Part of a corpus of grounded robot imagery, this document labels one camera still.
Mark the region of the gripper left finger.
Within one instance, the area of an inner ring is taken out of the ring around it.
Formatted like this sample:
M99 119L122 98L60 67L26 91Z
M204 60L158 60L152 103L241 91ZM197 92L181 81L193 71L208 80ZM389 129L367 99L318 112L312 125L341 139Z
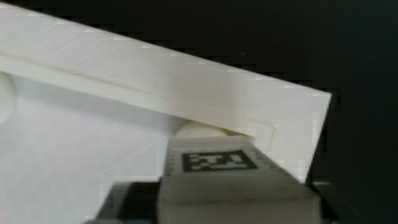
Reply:
M158 224L158 182L115 183L96 217L83 224Z

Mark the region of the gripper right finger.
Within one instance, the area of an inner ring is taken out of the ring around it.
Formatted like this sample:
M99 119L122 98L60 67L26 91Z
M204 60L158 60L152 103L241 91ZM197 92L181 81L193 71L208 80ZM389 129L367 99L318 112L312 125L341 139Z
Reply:
M319 197L321 224L341 224L337 196L328 182L307 184Z

